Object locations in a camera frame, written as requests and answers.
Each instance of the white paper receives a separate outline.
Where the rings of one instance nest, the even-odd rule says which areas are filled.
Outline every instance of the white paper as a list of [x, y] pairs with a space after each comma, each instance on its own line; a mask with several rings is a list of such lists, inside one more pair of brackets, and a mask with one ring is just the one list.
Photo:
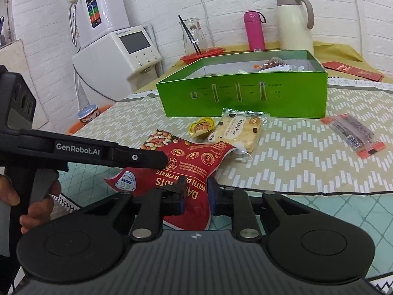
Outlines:
[[350, 80], [348, 78], [342, 77], [329, 77], [327, 79], [328, 85], [334, 86], [350, 86], [350, 87], [358, 87], [358, 88], [376, 88], [383, 91], [393, 91], [393, 84], [384, 83], [384, 82], [374, 82], [374, 81], [365, 81], [365, 80]]
[[263, 72], [288, 72], [288, 71], [293, 71], [293, 72], [299, 72], [303, 71], [304, 66], [296, 66], [296, 65], [278, 65], [274, 66], [272, 68], [260, 70], [258, 73], [263, 73]]
[[145, 96], [148, 96], [149, 94], [158, 95], [158, 91], [156, 89], [154, 89], [152, 91], [132, 93], [132, 94], [129, 94], [125, 99], [141, 99]]

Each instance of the thermos handle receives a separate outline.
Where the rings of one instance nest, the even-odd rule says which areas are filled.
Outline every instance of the thermos handle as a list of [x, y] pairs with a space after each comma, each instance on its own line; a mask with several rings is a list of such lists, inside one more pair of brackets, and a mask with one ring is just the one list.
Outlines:
[[295, 0], [296, 2], [303, 2], [306, 5], [308, 21], [307, 28], [311, 30], [314, 27], [314, 10], [312, 9], [311, 2], [309, 0]]
[[258, 12], [258, 11], [257, 11], [257, 13], [259, 14], [259, 18], [260, 18], [260, 20], [261, 20], [261, 23], [266, 23], [266, 18], [265, 18], [265, 16], [264, 16], [261, 12]]

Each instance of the white thermos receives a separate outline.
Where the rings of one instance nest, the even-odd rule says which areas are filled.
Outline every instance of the white thermos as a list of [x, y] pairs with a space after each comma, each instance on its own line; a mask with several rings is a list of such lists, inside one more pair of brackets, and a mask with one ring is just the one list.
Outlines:
[[309, 0], [277, 0], [277, 14], [280, 48], [308, 50], [314, 55], [311, 33], [314, 11]]

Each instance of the red snack bag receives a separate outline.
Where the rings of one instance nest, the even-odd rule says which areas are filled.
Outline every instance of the red snack bag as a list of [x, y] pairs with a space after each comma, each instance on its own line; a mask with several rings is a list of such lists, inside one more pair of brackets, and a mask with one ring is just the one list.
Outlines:
[[144, 195], [147, 190], [177, 182], [187, 177], [185, 210], [180, 216], [165, 216], [164, 223], [183, 230], [205, 230], [210, 225], [207, 178], [218, 168], [223, 158], [235, 147], [228, 143], [195, 144], [173, 134], [155, 130], [142, 144], [142, 149], [161, 150], [168, 156], [165, 169], [127, 167], [114, 178], [105, 179], [118, 192]]

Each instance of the barcode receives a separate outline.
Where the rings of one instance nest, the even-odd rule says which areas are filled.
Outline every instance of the barcode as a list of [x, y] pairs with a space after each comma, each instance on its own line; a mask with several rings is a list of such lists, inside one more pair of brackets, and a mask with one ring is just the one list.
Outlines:
[[360, 148], [359, 141], [356, 138], [354, 138], [352, 135], [347, 136], [347, 141], [354, 149]]

